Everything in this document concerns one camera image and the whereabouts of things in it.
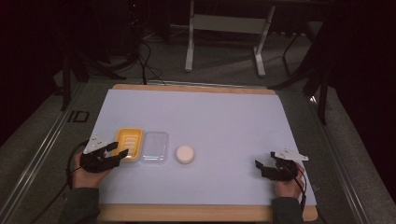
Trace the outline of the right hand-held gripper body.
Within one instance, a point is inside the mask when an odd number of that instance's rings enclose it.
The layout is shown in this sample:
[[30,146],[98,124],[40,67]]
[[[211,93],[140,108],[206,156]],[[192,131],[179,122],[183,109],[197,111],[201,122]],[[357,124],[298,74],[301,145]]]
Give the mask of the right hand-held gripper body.
[[273,181],[292,180],[298,174],[296,161],[308,160],[307,156],[287,148],[285,148],[283,151],[276,152],[276,155],[280,158],[279,161],[276,161],[276,167],[267,167],[267,172],[262,173],[263,177]]

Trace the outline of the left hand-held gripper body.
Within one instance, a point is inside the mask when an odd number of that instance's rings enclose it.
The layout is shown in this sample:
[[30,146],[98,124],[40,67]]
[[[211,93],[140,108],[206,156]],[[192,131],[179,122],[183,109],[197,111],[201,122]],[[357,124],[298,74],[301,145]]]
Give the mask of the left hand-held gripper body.
[[106,146],[108,143],[102,137],[93,134],[82,151],[80,166],[90,173],[102,173],[120,165],[120,159],[115,156],[108,157]]

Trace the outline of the yellow soap dish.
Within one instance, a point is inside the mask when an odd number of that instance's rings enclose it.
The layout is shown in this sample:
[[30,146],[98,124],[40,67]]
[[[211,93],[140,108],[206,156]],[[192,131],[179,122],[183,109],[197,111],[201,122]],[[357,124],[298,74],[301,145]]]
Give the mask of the yellow soap dish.
[[115,141],[118,147],[111,151],[112,156],[119,155],[127,149],[128,154],[122,161],[136,162],[140,159],[144,132],[140,128],[120,128]]

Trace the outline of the clear plastic container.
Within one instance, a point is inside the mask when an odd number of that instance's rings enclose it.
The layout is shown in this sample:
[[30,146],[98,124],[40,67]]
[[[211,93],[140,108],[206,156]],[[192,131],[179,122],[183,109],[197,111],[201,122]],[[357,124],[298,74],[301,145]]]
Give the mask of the clear plastic container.
[[140,161],[151,165],[164,164],[167,159],[167,145],[167,133],[147,132],[144,136]]

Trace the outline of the round white soap bar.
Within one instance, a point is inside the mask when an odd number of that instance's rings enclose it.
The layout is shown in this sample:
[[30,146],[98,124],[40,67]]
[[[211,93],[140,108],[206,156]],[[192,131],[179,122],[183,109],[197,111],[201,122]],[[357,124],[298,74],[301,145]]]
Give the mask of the round white soap bar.
[[190,146],[180,146],[176,150],[176,159],[181,164],[189,164],[194,160],[194,149]]

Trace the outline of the person's left hand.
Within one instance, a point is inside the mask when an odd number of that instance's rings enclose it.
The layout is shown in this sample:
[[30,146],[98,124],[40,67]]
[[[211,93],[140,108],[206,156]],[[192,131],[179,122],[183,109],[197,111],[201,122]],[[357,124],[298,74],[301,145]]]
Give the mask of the person's left hand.
[[80,159],[82,153],[79,152],[75,155],[75,171],[72,173],[72,186],[74,189],[80,188],[92,188],[98,189],[102,181],[110,173],[110,170],[104,171],[102,173],[90,173],[85,171],[80,167]]

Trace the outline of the person's right hand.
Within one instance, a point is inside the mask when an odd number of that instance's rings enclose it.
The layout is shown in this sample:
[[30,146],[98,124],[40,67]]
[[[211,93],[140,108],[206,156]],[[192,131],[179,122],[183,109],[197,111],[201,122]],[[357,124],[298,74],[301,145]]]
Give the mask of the person's right hand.
[[303,192],[304,181],[302,180],[304,174],[304,168],[297,163],[296,164],[299,173],[295,180],[291,181],[276,181],[275,192],[277,197],[294,198],[299,199]]

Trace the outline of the pale blue table mat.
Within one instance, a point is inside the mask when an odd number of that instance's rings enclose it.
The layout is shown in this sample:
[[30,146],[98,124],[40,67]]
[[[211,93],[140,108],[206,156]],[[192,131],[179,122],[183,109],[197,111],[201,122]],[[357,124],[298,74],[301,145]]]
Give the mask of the pale blue table mat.
[[[110,90],[93,131],[114,141],[124,127],[167,133],[167,159],[115,168],[103,204],[268,205],[274,184],[255,160],[272,166],[271,151],[297,148],[276,95]],[[194,149],[191,163],[177,161],[180,146]]]

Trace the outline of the black tripod stand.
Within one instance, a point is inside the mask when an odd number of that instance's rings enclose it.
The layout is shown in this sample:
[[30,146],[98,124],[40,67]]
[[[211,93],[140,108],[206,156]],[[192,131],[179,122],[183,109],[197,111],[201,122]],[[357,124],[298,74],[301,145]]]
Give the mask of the black tripod stand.
[[326,125],[325,110],[332,68],[333,53],[337,49],[337,25],[330,19],[326,21],[309,21],[306,26],[306,35],[310,37],[311,46],[303,58],[302,63],[287,80],[269,86],[269,90],[282,90],[292,84],[307,78],[303,87],[305,96],[313,97],[319,91],[318,118]]
[[71,78],[86,82],[90,69],[122,80],[117,70],[138,58],[141,25],[133,0],[55,0],[53,34],[63,56],[62,109],[71,102]]

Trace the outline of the white metal table frame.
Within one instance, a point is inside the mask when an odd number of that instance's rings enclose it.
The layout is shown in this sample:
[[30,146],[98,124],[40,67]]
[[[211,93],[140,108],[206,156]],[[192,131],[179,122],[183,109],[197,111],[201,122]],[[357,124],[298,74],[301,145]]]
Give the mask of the white metal table frame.
[[274,17],[276,7],[270,6],[265,19],[255,18],[238,18],[227,16],[215,16],[206,14],[196,14],[194,11],[194,0],[190,0],[189,14],[189,42],[187,47],[187,55],[185,61],[186,72],[191,72],[193,68],[194,57],[194,31],[216,31],[228,33],[242,33],[260,35],[261,39],[257,46],[253,48],[253,54],[256,69],[259,77],[265,77],[264,63],[262,59],[262,49],[266,37],[269,34],[272,19]]

